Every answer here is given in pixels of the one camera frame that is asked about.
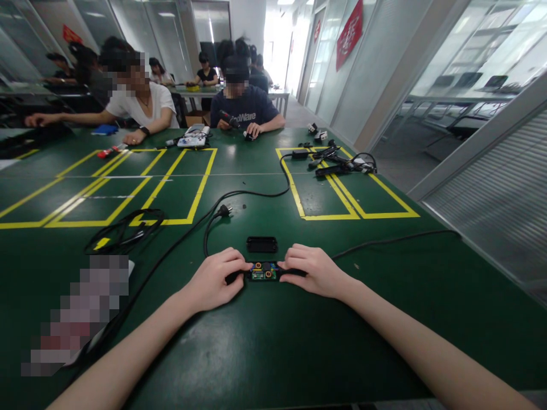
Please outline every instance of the circuit board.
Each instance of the circuit board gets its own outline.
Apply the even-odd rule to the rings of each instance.
[[[253,262],[247,278],[254,281],[275,281],[281,268],[276,262]]]

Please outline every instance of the red banner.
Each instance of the red banner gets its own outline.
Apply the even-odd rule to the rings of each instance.
[[[63,38],[67,43],[76,42],[82,44],[80,36],[68,28],[66,24],[63,24]]]
[[[315,28],[315,33],[313,33],[313,42],[315,43],[319,38],[319,32],[321,31],[321,20],[317,22],[317,27]]]
[[[336,42],[336,71],[351,54],[363,34],[363,0],[359,0]]]

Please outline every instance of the navy t-shirt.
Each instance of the navy t-shirt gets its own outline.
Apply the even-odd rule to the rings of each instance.
[[[213,97],[211,104],[212,128],[218,126],[218,121],[221,119],[220,110],[236,117],[242,129],[246,129],[252,122],[258,125],[270,122],[279,114],[268,94],[254,85],[249,85],[245,93],[237,99],[227,99],[224,96],[224,90]]]

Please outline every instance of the power adapter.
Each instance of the power adapter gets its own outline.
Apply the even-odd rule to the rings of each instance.
[[[306,159],[308,158],[309,151],[308,150],[294,150],[292,152],[292,158],[294,159]]]

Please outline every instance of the cardboard box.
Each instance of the cardboard box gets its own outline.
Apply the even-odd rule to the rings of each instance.
[[[211,124],[211,113],[209,111],[191,111],[186,115],[186,124],[191,127],[194,124]]]

